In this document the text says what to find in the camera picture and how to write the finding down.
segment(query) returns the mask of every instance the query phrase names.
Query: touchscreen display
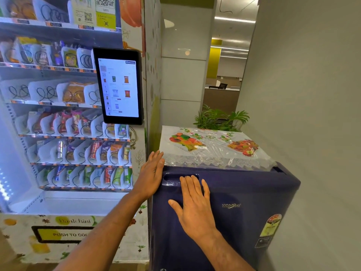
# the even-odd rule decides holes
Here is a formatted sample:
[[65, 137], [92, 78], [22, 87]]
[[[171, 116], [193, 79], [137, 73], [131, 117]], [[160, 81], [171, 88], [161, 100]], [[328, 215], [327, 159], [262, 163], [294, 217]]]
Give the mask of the touchscreen display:
[[136, 61], [99, 58], [108, 116], [139, 117]]

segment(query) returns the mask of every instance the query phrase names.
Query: left hand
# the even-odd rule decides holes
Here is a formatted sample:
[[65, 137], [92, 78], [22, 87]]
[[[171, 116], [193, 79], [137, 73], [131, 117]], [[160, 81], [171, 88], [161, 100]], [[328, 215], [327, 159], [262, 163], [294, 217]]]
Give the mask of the left hand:
[[162, 180], [162, 172], [165, 160], [163, 152], [152, 152], [148, 161], [142, 165], [139, 177], [134, 184], [132, 193], [137, 194], [142, 202], [149, 199], [158, 189]]

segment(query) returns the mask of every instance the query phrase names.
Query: ceiling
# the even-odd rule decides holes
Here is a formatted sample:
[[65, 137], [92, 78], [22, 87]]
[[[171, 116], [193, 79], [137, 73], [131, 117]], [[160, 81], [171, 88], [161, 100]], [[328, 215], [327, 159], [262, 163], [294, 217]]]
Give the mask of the ceiling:
[[[258, 12], [257, 4], [258, 0], [217, 0], [215, 16], [255, 21]], [[212, 38], [223, 40], [223, 47], [248, 50], [254, 28], [254, 23], [214, 19]], [[247, 52], [222, 49], [221, 55], [246, 57]]]

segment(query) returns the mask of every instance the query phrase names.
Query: qr code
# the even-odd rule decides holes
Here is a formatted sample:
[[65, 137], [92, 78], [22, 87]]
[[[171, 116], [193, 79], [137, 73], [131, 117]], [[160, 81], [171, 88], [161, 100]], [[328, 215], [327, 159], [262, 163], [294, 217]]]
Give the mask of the qr code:
[[95, 0], [97, 6], [112, 6], [114, 7], [114, 0]]
[[84, 12], [84, 19], [85, 19], [85, 22], [92, 22], [93, 21], [93, 17], [91, 15], [91, 13], [87, 13], [87, 12]]

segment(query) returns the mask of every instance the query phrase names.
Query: hand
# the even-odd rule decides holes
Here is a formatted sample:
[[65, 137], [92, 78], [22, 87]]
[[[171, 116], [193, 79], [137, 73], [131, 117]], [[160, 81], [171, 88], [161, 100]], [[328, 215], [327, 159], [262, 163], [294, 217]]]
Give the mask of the hand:
[[149, 199], [158, 189], [162, 180], [164, 167], [163, 152], [152, 152], [148, 161], [140, 168], [139, 177], [134, 184], [132, 193], [137, 194], [142, 202]]
[[169, 200], [168, 203], [177, 214], [187, 235], [200, 245], [205, 237], [214, 236], [218, 232], [210, 208], [209, 188], [205, 180], [202, 180], [203, 196], [201, 185], [193, 175], [180, 177], [180, 185], [183, 193], [183, 209], [174, 200]]

